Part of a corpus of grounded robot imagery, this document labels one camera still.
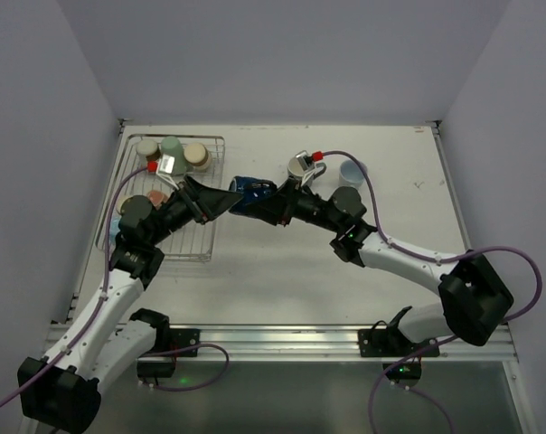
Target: white wall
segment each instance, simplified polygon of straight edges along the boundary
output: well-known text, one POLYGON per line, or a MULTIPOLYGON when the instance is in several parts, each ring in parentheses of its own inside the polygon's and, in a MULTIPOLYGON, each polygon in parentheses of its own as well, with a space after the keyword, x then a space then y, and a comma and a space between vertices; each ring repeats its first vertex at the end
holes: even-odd
MULTIPOLYGON (((474 244, 521 247, 544 275, 542 301, 512 328, 546 433, 546 0, 512 0, 442 127, 474 244)), ((519 305, 526 302, 529 268, 500 264, 519 305)))
POLYGON ((118 117, 441 118, 508 0, 59 0, 118 117))
MULTIPOLYGON (((115 119, 53 0, 0 0, 0 398, 70 303, 115 119)), ((16 432, 19 399, 0 410, 16 432)))

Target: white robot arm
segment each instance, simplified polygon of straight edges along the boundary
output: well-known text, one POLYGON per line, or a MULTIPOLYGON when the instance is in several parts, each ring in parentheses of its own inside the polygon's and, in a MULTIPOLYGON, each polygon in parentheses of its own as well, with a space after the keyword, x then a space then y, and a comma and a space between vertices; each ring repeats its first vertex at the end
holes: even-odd
POLYGON ((123 207, 116 248, 98 290, 60 341, 18 370, 25 416, 82 433, 96 417, 101 395, 130 364, 151 350, 171 350, 167 316, 140 309, 115 333, 118 321, 163 261, 156 244, 187 222, 216 219, 242 198, 188 176, 176 187, 158 210, 145 196, 133 196, 123 207))
MULTIPOLYGON (((304 166, 314 170, 315 154, 309 158, 304 166)), ((416 344, 449 335, 484 345, 513 305, 512 295, 483 254, 458 257, 388 238, 362 219, 367 210, 352 187, 339 187, 323 200, 296 177, 277 189, 267 180, 237 176, 230 189, 244 195, 232 213, 273 225, 287 225, 295 218, 329 230, 335 234, 330 245, 341 260, 389 271, 439 296, 429 306, 403 308, 385 330, 372 331, 369 344, 381 355, 407 355, 416 344)))
POLYGON ((335 233, 330 245, 343 261, 389 271, 439 296, 430 306, 403 308, 385 329, 372 330, 369 345, 380 356, 407 355, 423 341, 447 335, 483 345, 513 304, 484 255, 446 263, 455 255, 384 239, 362 219, 366 208, 351 187, 338 188, 325 201, 294 177, 277 189, 270 181, 237 176, 230 190, 185 177, 159 210, 145 196, 132 198, 120 221, 108 278, 66 335, 41 360, 28 358, 18 371, 22 386, 52 363, 22 392, 24 415, 71 433, 84 432, 96 417, 101 395, 130 364, 152 349, 168 349, 166 316, 141 309, 116 335, 118 321, 160 267, 164 255, 155 245, 191 220, 205 223, 227 210, 274 225, 287 225, 293 218, 312 223, 335 233), (416 259, 394 245, 436 260, 416 259), (78 343, 69 345, 84 329, 78 343))

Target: white table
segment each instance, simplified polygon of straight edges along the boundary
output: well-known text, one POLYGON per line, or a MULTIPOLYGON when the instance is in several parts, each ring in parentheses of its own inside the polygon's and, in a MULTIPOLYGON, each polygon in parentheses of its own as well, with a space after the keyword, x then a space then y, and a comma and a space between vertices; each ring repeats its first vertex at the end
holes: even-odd
MULTIPOLYGON (((367 164, 381 221, 391 236, 433 250, 464 250, 429 127, 129 126, 122 140, 132 134, 223 136, 222 188, 234 175, 281 184, 287 161, 303 149, 346 150, 367 164)), ((314 190, 328 198, 337 187, 343 159, 331 156, 325 161, 327 173, 315 181, 314 190)), ((360 191, 370 210, 367 187, 360 191)), ((373 224, 371 211, 365 220, 373 224)), ((328 244, 332 238, 330 232, 296 220, 286 228, 273 227, 227 213, 218 220, 212 260, 163 266, 126 318, 146 307, 178 324, 369 324, 434 299, 400 277, 341 262, 328 244)), ((96 290, 104 269, 103 253, 91 243, 77 312, 96 290)))

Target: round container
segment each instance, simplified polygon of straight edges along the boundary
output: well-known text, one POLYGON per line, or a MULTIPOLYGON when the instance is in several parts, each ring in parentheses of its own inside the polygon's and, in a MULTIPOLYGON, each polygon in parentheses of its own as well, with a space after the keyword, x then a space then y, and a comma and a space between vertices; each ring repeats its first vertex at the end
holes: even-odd
MULTIPOLYGON (((363 170, 367 173, 367 166, 362 163, 363 170)), ((339 166, 339 186, 360 188, 365 178, 360 168, 352 160, 346 160, 339 166)))
POLYGON ((174 158, 173 169, 171 170, 172 175, 182 175, 189 169, 189 165, 184 159, 183 145, 175 136, 169 136, 163 139, 161 142, 161 151, 163 151, 163 154, 166 156, 174 158))
POLYGON ((136 144, 136 153, 140 156, 143 163, 156 161, 161 157, 161 151, 152 138, 145 138, 136 144))
POLYGON ((168 196, 159 190, 151 190, 146 194, 146 197, 156 209, 160 208, 163 203, 168 201, 168 196))
POLYGON ((199 171, 207 170, 212 162, 211 153, 199 142, 191 143, 184 148, 184 159, 199 171))

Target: wire rack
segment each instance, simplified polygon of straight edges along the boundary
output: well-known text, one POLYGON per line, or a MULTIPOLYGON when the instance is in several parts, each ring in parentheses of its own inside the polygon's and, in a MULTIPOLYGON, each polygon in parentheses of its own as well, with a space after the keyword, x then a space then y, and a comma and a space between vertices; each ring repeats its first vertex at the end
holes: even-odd
MULTIPOLYGON (((144 138, 151 138, 157 143, 168 136, 178 137, 183 146, 193 142, 201 142, 211 153, 212 163, 205 172, 192 170, 187 174, 192 176, 200 183, 213 188, 221 188, 223 165, 225 160, 225 140, 220 136, 181 136, 164 134, 134 134, 127 137, 124 144, 121 144, 120 157, 118 159, 115 173, 113 174, 108 189, 106 203, 110 202, 112 194, 118 189, 120 181, 128 174, 141 166, 140 158, 137 155, 136 144, 144 138)), ((182 179, 181 176, 175 176, 176 182, 182 179)), ((126 196, 136 194, 146 195, 151 190, 159 190, 170 196, 172 188, 161 181, 158 176, 141 173, 133 177, 123 188, 122 193, 126 196)), ((108 235, 104 228, 105 214, 100 219, 99 230, 96 238, 96 245, 104 250, 104 240, 108 235)), ((188 261, 208 261, 211 260, 212 248, 215 240, 216 221, 201 225, 190 222, 172 236, 164 240, 159 248, 165 254, 165 260, 188 260, 188 261)))

